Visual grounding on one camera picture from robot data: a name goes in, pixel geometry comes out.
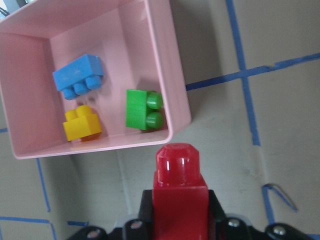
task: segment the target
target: green block stud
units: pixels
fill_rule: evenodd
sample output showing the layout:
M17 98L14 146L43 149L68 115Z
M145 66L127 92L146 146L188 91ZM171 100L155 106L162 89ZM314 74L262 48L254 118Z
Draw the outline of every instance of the green block stud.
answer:
M157 110L163 105L161 93L127 89L125 125L141 130L161 128L164 118Z

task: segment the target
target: pink plastic container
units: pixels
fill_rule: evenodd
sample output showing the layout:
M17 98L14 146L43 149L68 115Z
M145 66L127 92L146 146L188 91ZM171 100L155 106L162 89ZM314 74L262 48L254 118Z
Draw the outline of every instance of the pink plastic container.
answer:
M100 57L102 87L76 100L52 72L83 54ZM191 121L169 0L37 0L0 22L0 86L17 159L164 144ZM126 89L162 93L163 128L125 125ZM99 139L68 142L64 113L88 104Z

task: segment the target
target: blue block stud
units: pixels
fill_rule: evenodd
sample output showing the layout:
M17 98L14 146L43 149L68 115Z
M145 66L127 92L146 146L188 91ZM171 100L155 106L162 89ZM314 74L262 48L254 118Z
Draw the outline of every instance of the blue block stud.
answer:
M67 100L101 87L104 71L98 56L85 54L52 73L56 89Z

